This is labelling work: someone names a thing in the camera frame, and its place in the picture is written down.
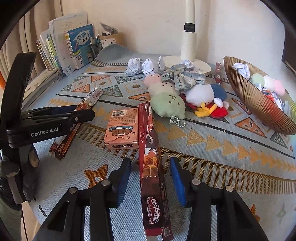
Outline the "orange anime pen box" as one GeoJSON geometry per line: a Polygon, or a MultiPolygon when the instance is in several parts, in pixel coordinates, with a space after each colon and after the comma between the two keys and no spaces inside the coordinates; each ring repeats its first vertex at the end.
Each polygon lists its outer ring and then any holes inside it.
{"type": "MultiPolygon", "coordinates": [[[[96,102],[99,100],[100,96],[102,96],[103,92],[100,87],[93,88],[79,103],[79,105],[75,108],[75,110],[89,110],[92,109],[96,102]]],[[[58,137],[53,141],[49,149],[49,153],[58,160],[62,160],[79,129],[81,123],[75,124],[71,129],[69,134],[66,136],[58,137]]]]}

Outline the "dark red pen box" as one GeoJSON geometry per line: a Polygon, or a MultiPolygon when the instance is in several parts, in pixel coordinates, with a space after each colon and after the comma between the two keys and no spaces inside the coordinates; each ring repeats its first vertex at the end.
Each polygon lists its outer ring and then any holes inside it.
{"type": "Polygon", "coordinates": [[[140,195],[144,233],[147,239],[173,240],[168,197],[159,141],[151,105],[138,105],[140,195]]]}

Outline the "pink playing card box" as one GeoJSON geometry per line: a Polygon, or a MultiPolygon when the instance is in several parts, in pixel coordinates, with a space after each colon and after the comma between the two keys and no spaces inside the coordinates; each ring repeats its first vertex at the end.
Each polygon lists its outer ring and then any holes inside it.
{"type": "Polygon", "coordinates": [[[138,108],[111,112],[104,145],[109,150],[138,149],[138,108]]]}

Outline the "three-ball plush keychain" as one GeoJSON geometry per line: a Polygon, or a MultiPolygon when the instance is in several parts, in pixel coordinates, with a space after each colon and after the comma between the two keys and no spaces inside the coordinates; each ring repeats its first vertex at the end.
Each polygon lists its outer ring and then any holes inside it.
{"type": "Polygon", "coordinates": [[[148,93],[151,96],[152,110],[160,117],[169,118],[170,125],[174,123],[179,128],[184,128],[186,106],[175,85],[162,81],[159,74],[146,76],[144,84],[148,87],[148,93]]]}

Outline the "red white duck plush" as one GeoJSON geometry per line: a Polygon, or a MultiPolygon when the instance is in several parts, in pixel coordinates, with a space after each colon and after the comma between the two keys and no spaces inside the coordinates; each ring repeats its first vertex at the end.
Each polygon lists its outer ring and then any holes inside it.
{"type": "Polygon", "coordinates": [[[183,91],[180,97],[185,105],[194,111],[199,117],[223,118],[228,115],[229,103],[227,93],[218,84],[196,84],[192,88],[183,91]]]}

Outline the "plaid fabric bow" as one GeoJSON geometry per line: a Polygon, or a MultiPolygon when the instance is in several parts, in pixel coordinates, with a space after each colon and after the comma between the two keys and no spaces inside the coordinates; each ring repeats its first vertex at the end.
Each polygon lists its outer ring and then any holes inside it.
{"type": "Polygon", "coordinates": [[[181,63],[171,66],[162,75],[162,81],[172,80],[175,90],[187,90],[196,84],[204,85],[206,75],[201,70],[194,70],[191,63],[181,63]]]}

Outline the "upright books row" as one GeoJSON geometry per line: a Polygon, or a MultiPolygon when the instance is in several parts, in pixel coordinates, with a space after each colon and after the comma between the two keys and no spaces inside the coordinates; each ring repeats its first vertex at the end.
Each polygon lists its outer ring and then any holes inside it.
{"type": "Polygon", "coordinates": [[[39,41],[44,48],[53,68],[59,68],[64,76],[74,72],[75,67],[71,59],[66,33],[87,25],[87,13],[69,14],[55,18],[48,23],[48,30],[41,32],[39,41]]]}

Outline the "blue study book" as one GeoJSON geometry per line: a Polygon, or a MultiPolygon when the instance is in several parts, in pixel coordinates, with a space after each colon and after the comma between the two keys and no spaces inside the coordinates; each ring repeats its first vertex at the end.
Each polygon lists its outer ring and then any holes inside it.
{"type": "Polygon", "coordinates": [[[93,25],[85,25],[65,33],[68,50],[74,69],[89,64],[94,55],[91,48],[91,39],[94,37],[93,25]]]}

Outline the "black mesh pen holder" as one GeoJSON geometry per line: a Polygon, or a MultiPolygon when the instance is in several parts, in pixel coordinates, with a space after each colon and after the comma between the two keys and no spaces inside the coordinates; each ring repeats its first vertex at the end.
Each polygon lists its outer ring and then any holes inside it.
{"type": "Polygon", "coordinates": [[[95,59],[96,56],[102,50],[102,44],[101,44],[99,35],[96,35],[94,38],[93,37],[90,38],[90,47],[92,50],[93,58],[95,59]]]}

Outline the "beige curtain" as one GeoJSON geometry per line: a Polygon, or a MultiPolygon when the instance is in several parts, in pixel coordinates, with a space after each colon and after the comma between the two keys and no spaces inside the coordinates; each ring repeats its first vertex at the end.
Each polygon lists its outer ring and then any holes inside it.
{"type": "Polygon", "coordinates": [[[18,21],[1,48],[1,74],[4,79],[8,78],[12,63],[18,53],[35,52],[37,54],[32,78],[45,70],[36,41],[41,33],[49,28],[48,22],[62,15],[60,0],[42,0],[18,21]]]}

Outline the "brown cardboard box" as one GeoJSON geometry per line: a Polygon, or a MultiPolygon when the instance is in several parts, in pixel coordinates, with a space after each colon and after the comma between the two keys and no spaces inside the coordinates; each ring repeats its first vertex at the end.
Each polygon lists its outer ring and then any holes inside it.
{"type": "Polygon", "coordinates": [[[123,33],[102,36],[100,38],[100,42],[102,45],[102,49],[106,48],[107,46],[110,46],[111,44],[118,44],[124,46],[124,36],[123,33]]]}

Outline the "clear illustrated ruler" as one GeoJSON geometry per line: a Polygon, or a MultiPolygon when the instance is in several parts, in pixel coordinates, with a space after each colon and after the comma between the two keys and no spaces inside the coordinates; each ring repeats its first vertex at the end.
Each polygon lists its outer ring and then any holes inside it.
{"type": "Polygon", "coordinates": [[[100,25],[101,25],[103,31],[106,32],[109,35],[113,35],[113,34],[118,33],[118,30],[116,28],[112,27],[112,26],[109,26],[109,25],[104,24],[102,22],[100,22],[100,25]]]}

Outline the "brown ribbed bowl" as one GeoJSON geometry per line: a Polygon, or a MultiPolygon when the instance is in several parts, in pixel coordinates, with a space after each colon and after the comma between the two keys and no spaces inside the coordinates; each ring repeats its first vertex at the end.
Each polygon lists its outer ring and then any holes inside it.
{"type": "Polygon", "coordinates": [[[247,64],[251,74],[259,73],[261,75],[266,75],[264,71],[248,63],[247,61],[231,56],[225,56],[223,58],[223,61],[227,78],[234,92],[245,104],[245,106],[253,114],[255,114],[263,124],[273,129],[274,131],[285,135],[295,135],[295,102],[288,95],[288,93],[285,93],[285,95],[281,97],[281,99],[283,101],[287,101],[291,107],[289,116],[286,115],[266,95],[259,91],[259,89],[257,89],[250,81],[240,75],[233,68],[233,65],[239,62],[247,64]]]}

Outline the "small red box behind lamp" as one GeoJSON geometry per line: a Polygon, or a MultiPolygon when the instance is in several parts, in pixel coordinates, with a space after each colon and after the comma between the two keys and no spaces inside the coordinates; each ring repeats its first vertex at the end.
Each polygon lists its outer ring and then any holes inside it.
{"type": "Polygon", "coordinates": [[[221,63],[220,62],[217,62],[216,63],[216,66],[215,66],[215,82],[216,84],[219,84],[221,85],[221,72],[222,72],[222,69],[221,69],[221,63]]]}

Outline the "white desk lamp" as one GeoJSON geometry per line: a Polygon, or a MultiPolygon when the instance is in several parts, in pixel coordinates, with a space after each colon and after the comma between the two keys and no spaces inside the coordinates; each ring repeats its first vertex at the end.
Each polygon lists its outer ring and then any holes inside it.
{"type": "Polygon", "coordinates": [[[163,60],[166,68],[182,63],[187,60],[190,61],[195,69],[200,69],[208,76],[211,73],[211,67],[206,62],[196,58],[197,49],[197,33],[195,28],[195,1],[185,1],[185,22],[184,30],[182,31],[181,53],[180,56],[165,56],[163,60]]]}

